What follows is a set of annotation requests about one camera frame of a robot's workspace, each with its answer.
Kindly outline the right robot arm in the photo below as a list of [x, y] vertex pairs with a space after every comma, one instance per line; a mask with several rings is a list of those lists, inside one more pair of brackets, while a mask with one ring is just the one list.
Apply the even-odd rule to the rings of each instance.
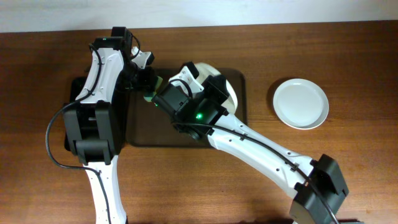
[[336, 214], [349, 194], [338, 163], [326, 154], [318, 160], [298, 154], [255, 132], [227, 110], [233, 95], [226, 77], [217, 75], [205, 78], [197, 91], [185, 80], [171, 80], [152, 101], [178, 132], [206, 139], [280, 187], [293, 200], [294, 223], [338, 223]]

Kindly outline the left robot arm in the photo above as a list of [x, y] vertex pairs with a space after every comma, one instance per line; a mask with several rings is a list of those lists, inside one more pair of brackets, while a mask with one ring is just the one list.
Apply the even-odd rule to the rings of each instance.
[[152, 52], [133, 46], [126, 27], [89, 45], [92, 63], [85, 83], [62, 115], [66, 145], [89, 179], [96, 223], [127, 223], [118, 182], [118, 159], [125, 142], [131, 91], [152, 97], [161, 78], [150, 67]]

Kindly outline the white plate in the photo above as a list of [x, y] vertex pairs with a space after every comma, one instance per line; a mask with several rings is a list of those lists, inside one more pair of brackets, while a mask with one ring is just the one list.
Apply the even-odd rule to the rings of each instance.
[[222, 75], [219, 70], [207, 63], [199, 62], [195, 63], [194, 66], [199, 72], [199, 76], [196, 78], [196, 81], [202, 86], [204, 86], [204, 82], [208, 77], [221, 78], [221, 89], [224, 90], [227, 95], [226, 100], [221, 100], [221, 105], [224, 106], [229, 113], [235, 114], [238, 107], [238, 99], [233, 87], [231, 86], [227, 78]]
[[319, 127], [330, 110], [326, 93], [314, 82], [302, 78], [281, 83], [274, 92], [272, 105], [284, 124], [300, 130]]

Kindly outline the green scrubbing sponge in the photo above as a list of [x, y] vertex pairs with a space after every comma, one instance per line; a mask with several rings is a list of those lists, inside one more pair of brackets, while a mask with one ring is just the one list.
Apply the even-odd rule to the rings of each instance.
[[155, 85], [153, 90], [147, 90], [144, 92], [143, 97], [147, 102], [151, 102], [153, 97], [157, 94], [157, 90], [162, 85], [163, 79], [159, 76], [155, 76]]

